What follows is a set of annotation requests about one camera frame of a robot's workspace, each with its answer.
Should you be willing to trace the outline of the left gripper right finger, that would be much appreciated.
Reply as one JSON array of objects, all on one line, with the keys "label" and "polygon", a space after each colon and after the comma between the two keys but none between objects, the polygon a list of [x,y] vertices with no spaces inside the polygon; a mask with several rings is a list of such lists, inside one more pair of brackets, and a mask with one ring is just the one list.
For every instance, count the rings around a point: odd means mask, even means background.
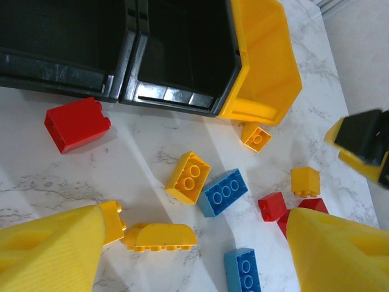
[{"label": "left gripper right finger", "polygon": [[388,291],[388,232],[305,208],[287,241],[302,291]]}]

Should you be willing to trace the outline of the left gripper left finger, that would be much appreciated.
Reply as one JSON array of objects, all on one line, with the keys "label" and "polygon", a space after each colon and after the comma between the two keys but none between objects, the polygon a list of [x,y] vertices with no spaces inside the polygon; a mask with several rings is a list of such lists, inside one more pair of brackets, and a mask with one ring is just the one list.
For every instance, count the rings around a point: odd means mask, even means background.
[{"label": "left gripper left finger", "polygon": [[91,291],[104,239],[98,206],[1,229],[1,291]]}]

